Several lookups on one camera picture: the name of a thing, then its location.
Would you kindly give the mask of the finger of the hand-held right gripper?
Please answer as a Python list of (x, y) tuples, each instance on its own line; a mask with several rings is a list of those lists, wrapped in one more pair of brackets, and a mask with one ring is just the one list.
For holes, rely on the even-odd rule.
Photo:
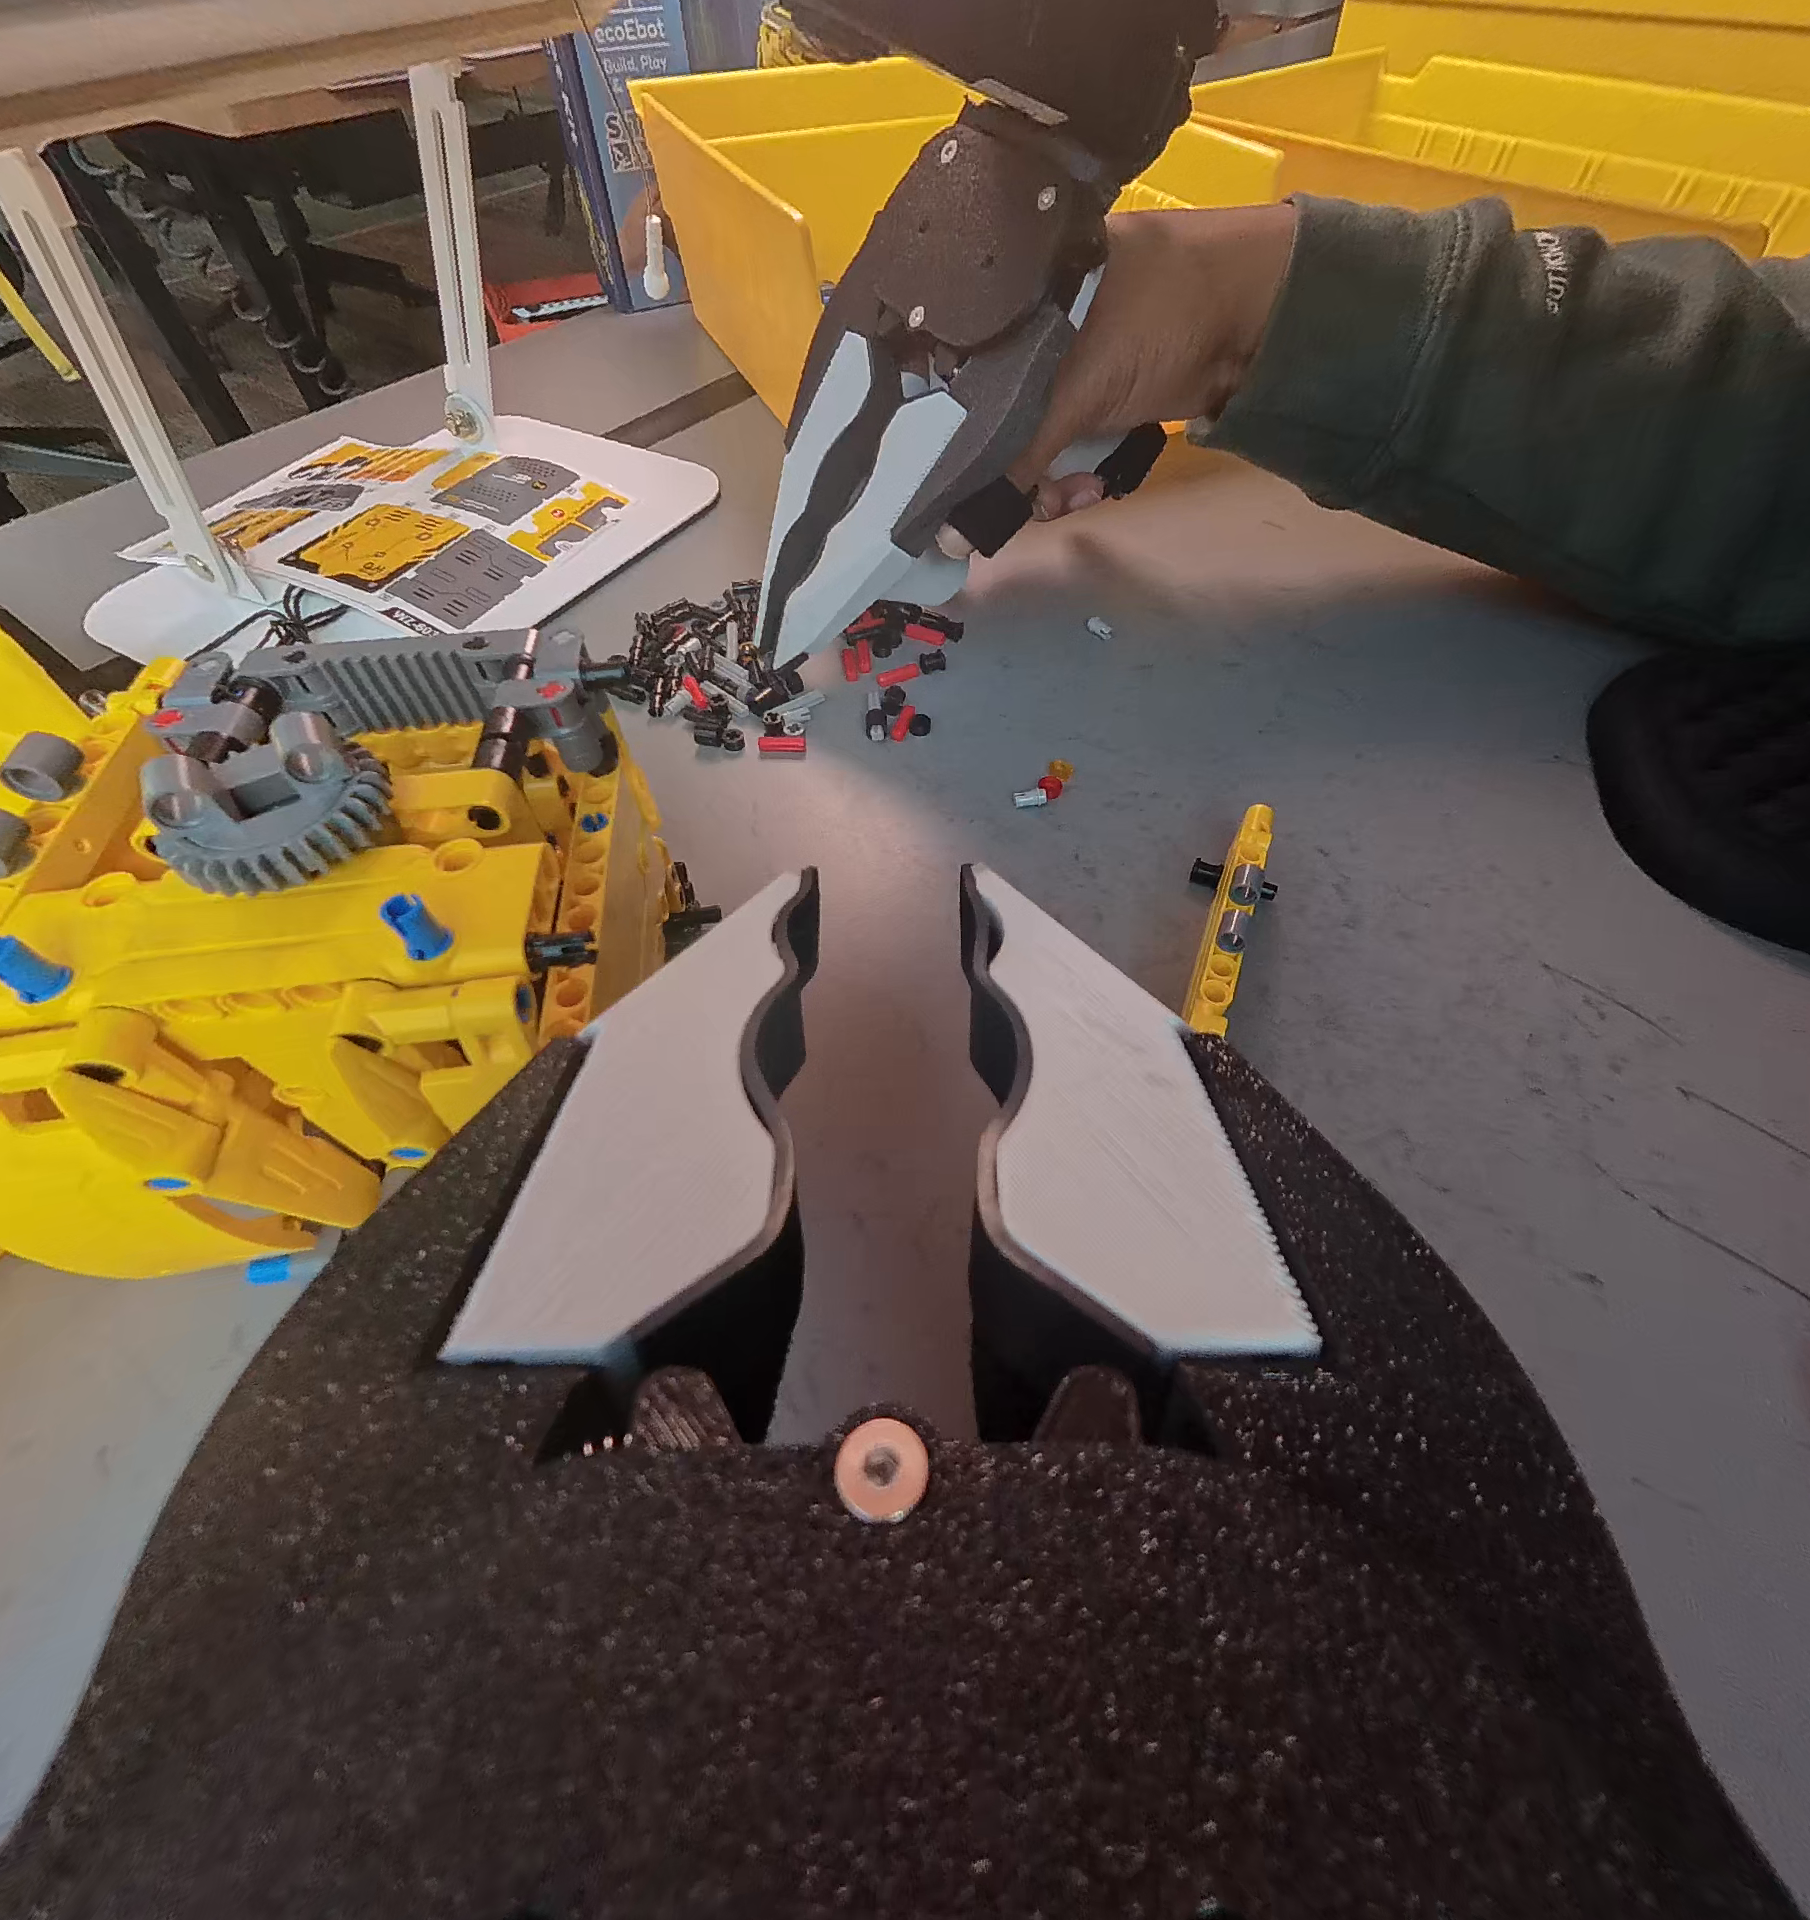
[(907, 554), (895, 541), (959, 426), (963, 403), (945, 387), (911, 397), (886, 426), (856, 499), (829, 499), (818, 474), (807, 517), (784, 515), (784, 662), (829, 648), (868, 603), (945, 605), (967, 589), (967, 556), (941, 556), (935, 547)]
[(826, 536), (859, 499), (879, 454), (871, 339), (843, 332), (798, 420), (760, 581), (755, 652), (776, 657), (800, 581), (818, 568)]

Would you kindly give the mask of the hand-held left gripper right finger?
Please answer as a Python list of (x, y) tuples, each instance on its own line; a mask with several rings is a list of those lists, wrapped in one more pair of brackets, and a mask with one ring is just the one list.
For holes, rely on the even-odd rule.
[(1193, 1029), (991, 864), (963, 869), (963, 968), (968, 1061), (1000, 1100), (968, 1239), (977, 1434), (1030, 1437), (1085, 1366), (1130, 1385), (1163, 1437), (1183, 1362), (1316, 1362)]

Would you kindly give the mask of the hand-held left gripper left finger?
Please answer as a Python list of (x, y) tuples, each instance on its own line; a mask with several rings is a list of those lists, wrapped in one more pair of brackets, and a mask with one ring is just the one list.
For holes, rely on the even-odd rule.
[(649, 1376), (699, 1371), (764, 1443), (805, 1282), (782, 1096), (818, 954), (822, 877), (782, 872), (586, 1028), (441, 1362), (583, 1366), (557, 1424), (583, 1443)]

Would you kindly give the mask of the pile of small lego pins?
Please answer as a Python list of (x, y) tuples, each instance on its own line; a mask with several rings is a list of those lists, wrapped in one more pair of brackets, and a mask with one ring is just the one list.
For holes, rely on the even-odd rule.
[[(752, 637), (760, 581), (730, 581), (717, 603), (677, 597), (642, 611), (623, 657), (610, 657), (610, 697), (649, 720), (677, 720), (699, 750), (740, 757), (748, 741), (769, 757), (805, 757), (822, 720), (826, 681), (807, 655), (771, 662), (771, 648)], [(866, 697), (866, 734), (898, 744), (931, 734), (935, 714), (911, 697), (918, 677), (941, 675), (967, 624), (918, 603), (868, 603), (843, 634), (829, 644), (847, 686)]]

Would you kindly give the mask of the yellow lego beam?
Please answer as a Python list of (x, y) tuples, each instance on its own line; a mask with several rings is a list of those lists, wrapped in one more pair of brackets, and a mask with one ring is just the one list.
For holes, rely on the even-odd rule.
[[(1231, 831), (1225, 864), (1261, 860), (1261, 869), (1270, 877), (1270, 852), (1271, 852), (1271, 803), (1250, 803), (1236, 831)], [(1252, 906), (1252, 910), (1231, 910), (1209, 886), (1202, 886), (1202, 889), (1209, 894), (1209, 921), (1204, 921), (1204, 941), (1202, 941), (1188, 990), (1183, 990), (1181, 1018), (1197, 1034), (1225, 1034), (1229, 1013), (1231, 1013), (1231, 999), (1236, 999), (1236, 988), (1240, 988), (1240, 968), (1243, 968), (1252, 918), (1270, 902)]]

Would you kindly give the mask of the yellow lego robot model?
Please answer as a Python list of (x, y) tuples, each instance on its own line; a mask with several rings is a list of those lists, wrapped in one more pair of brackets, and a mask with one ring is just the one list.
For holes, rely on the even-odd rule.
[(0, 611), (0, 1256), (301, 1256), (718, 918), (569, 629), (58, 677)]

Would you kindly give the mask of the yellow plastic bin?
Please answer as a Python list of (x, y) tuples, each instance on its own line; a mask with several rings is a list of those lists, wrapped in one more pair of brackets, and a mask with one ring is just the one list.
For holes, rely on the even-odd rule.
[(871, 61), (642, 79), (629, 95), (695, 317), (787, 420), (822, 287), (959, 120), (963, 89), (918, 61)]
[(1335, 50), (1810, 104), (1810, 0), (1351, 0)]
[(1505, 197), (1519, 228), (1810, 253), (1810, 104), (1460, 55), (1396, 78), (1381, 51), (1351, 51), (1202, 86), (1193, 109), (1278, 151), (1286, 193)]

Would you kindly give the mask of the person's right hand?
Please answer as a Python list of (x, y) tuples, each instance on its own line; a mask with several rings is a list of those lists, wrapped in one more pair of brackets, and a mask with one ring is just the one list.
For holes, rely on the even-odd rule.
[(1039, 521), (1096, 504), (1096, 474), (1051, 477), (1085, 440), (1217, 418), (1250, 375), (1289, 276), (1297, 206), (1130, 212), (1109, 222), (1109, 272), (1033, 445), (1011, 464)]

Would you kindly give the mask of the blue toy kit box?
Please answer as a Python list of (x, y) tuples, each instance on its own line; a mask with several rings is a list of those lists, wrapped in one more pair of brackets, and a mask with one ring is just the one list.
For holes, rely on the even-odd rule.
[(752, 68), (755, 0), (586, 4), (583, 33), (546, 44), (566, 155), (591, 222), (595, 272), (613, 311), (683, 304), (683, 267), (663, 228), (663, 294), (646, 290), (646, 217), (663, 213), (634, 79)]

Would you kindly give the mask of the sticker sheet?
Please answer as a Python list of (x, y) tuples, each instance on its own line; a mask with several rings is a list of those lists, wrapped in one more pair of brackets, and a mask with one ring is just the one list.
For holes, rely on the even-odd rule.
[(210, 510), (256, 577), (345, 594), (420, 629), (477, 629), (629, 499), (525, 454), (336, 440)]

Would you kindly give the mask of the black quilted pad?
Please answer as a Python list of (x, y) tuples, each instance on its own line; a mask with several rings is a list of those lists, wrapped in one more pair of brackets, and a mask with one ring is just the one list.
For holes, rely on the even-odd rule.
[(1590, 759), (1645, 877), (1810, 957), (1810, 644), (1641, 657), (1592, 700)]

